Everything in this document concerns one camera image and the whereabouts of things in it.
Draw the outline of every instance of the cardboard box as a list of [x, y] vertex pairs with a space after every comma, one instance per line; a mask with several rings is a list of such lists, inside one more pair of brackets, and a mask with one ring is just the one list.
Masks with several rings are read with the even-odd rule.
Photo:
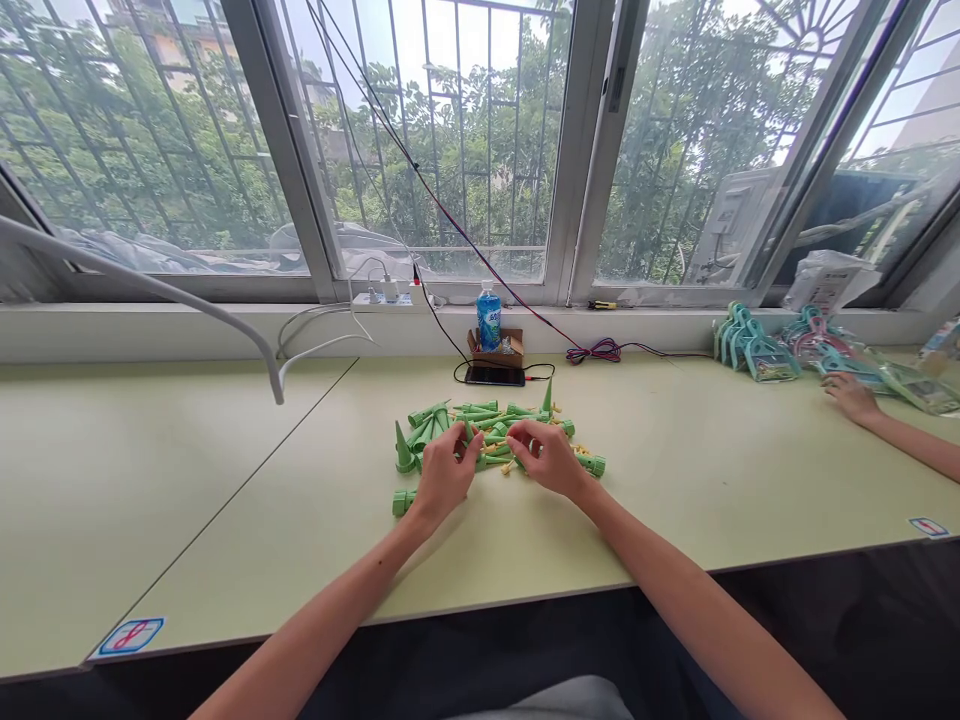
[[510, 347], [512, 353], [482, 353], [478, 350], [477, 339], [473, 335], [473, 330], [467, 331], [467, 347], [476, 361], [478, 367], [523, 367], [523, 330], [513, 328], [500, 328], [500, 337], [510, 338]]

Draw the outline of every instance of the smartphone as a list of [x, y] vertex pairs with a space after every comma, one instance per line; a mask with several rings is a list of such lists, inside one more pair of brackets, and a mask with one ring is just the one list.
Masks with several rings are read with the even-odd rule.
[[520, 368], [496, 368], [496, 367], [477, 367], [471, 365], [467, 368], [465, 382], [474, 385], [514, 385], [523, 387], [527, 383], [527, 378]]

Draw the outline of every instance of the hand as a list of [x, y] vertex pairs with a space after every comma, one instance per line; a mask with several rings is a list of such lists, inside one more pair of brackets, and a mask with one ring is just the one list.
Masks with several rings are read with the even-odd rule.
[[476, 432], [473, 442], [464, 449], [466, 440], [463, 423], [457, 422], [423, 449], [423, 474], [417, 498], [407, 514], [422, 518], [431, 532], [463, 501], [473, 482], [483, 433]]
[[507, 444], [538, 483], [574, 500], [596, 480], [587, 474], [557, 425], [521, 420], [507, 433]]
[[840, 411], [857, 425], [883, 417], [873, 392], [850, 373], [827, 373], [820, 386], [836, 398]]

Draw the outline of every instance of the desk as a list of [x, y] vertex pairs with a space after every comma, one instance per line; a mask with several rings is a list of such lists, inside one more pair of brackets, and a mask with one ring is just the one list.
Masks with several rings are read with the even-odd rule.
[[79, 666], [352, 364], [0, 369], [0, 677]]
[[[812, 375], [760, 386], [710, 360], [547, 359], [576, 439], [607, 457], [603, 484], [707, 570], [918, 540], [920, 515], [960, 529], [960, 487], [843, 419]], [[147, 650], [268, 635], [371, 548], [393, 490], [419, 478], [393, 468], [395, 418], [446, 397], [542, 399], [543, 383], [457, 385], [453, 365], [359, 360], [132, 610], [167, 618]], [[894, 412], [960, 442], [960, 421]], [[630, 583], [589, 521], [519, 472], [479, 473], [465, 509], [374, 622]]]

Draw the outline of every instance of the water bottle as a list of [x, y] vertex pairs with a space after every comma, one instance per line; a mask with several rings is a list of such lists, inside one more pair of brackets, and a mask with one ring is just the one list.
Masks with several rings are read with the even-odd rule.
[[493, 280], [481, 281], [480, 287], [477, 298], [480, 352], [496, 352], [500, 347], [500, 297], [493, 292]]

